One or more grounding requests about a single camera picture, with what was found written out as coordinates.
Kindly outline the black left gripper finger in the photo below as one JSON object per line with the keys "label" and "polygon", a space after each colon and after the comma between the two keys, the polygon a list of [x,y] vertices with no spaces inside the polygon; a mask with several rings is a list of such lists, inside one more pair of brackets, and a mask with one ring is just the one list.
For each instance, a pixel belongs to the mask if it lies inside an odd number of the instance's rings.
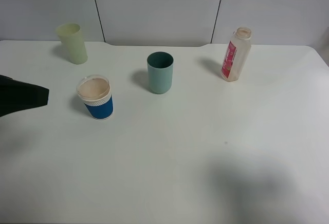
{"label": "black left gripper finger", "polygon": [[21,110],[46,106],[49,89],[1,75],[1,117]]}

